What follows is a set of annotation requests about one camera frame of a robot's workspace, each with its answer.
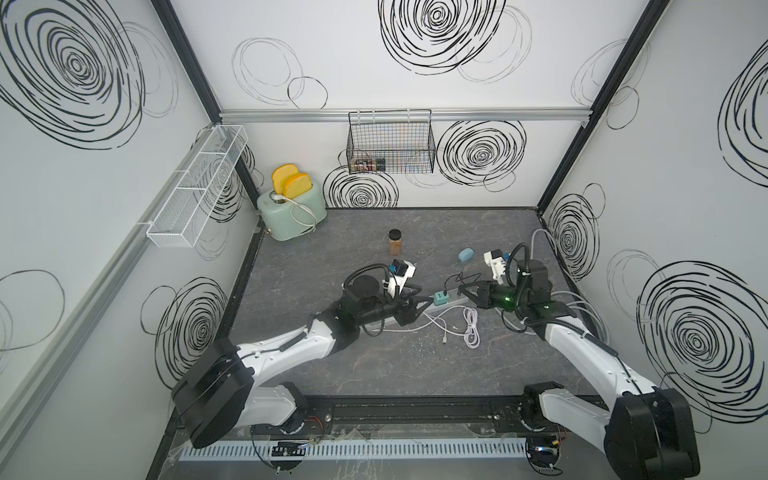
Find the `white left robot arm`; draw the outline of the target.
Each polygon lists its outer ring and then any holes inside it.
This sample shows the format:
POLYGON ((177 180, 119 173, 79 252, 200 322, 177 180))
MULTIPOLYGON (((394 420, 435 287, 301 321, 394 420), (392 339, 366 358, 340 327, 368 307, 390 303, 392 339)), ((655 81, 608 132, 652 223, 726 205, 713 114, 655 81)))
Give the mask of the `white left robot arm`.
POLYGON ((344 350, 373 324, 410 325, 432 302, 417 285, 362 274, 301 328, 254 343, 214 341, 171 391, 192 446, 202 449, 244 426, 299 431, 308 411, 305 397, 291 382, 269 386, 269 380, 344 350))

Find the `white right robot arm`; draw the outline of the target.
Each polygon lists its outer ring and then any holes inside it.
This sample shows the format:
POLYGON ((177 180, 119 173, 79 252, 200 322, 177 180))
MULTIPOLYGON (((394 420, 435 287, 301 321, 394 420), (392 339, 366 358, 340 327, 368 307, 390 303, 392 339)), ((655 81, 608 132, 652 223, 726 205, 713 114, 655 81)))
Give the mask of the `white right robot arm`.
POLYGON ((603 453, 621 479, 687 479, 701 463, 686 398, 638 374, 593 335, 571 307, 553 297, 540 261, 507 265, 501 278, 458 288, 479 309, 512 313, 524 330, 558 350, 591 384, 599 405, 557 382, 524 389, 521 422, 531 430, 559 425, 603 453))

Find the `white power strip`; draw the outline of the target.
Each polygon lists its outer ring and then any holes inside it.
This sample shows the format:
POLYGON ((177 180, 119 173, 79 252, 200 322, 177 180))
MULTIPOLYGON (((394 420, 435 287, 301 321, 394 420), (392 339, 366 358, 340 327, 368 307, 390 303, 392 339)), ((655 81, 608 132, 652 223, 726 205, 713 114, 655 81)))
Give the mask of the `white power strip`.
POLYGON ((445 301, 440 301, 438 305, 430 303, 414 323, 402 326, 395 317, 388 317, 383 320, 383 323, 375 322, 364 327, 363 332, 372 337, 377 337, 383 333, 415 333, 429 326, 435 326, 432 318, 436 318, 438 319, 437 326, 446 333, 448 326, 443 318, 444 312, 468 303, 469 299, 466 295, 459 294, 457 289, 449 290, 445 301))

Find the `teal charger with black cable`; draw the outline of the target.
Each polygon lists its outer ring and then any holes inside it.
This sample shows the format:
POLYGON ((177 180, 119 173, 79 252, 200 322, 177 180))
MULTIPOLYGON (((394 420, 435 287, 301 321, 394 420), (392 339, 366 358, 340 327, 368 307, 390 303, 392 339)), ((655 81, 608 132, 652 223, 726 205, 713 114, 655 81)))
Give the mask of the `teal charger with black cable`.
POLYGON ((446 291, 437 291, 432 295, 434 306, 443 306, 450 301, 450 295, 446 291))

